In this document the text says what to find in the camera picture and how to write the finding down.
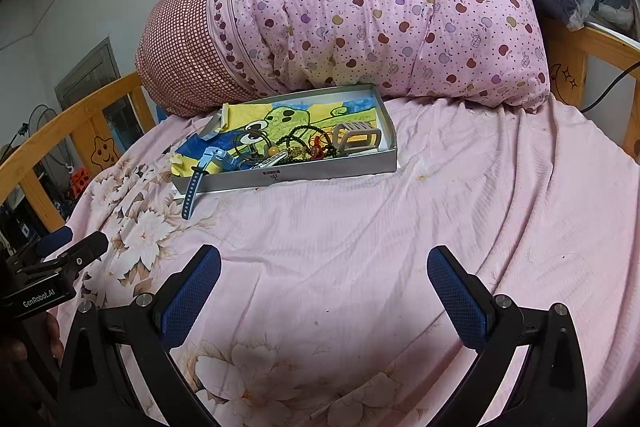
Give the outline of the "person's left hand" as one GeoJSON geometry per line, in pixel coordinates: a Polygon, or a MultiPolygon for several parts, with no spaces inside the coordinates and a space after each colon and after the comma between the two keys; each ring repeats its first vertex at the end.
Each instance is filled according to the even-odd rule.
{"type": "Polygon", "coordinates": [[[64,345],[61,339],[58,319],[50,312],[43,312],[26,321],[13,324],[9,333],[8,343],[3,347],[4,355],[12,362],[26,361],[32,353],[44,355],[61,361],[64,355],[64,345]]]}

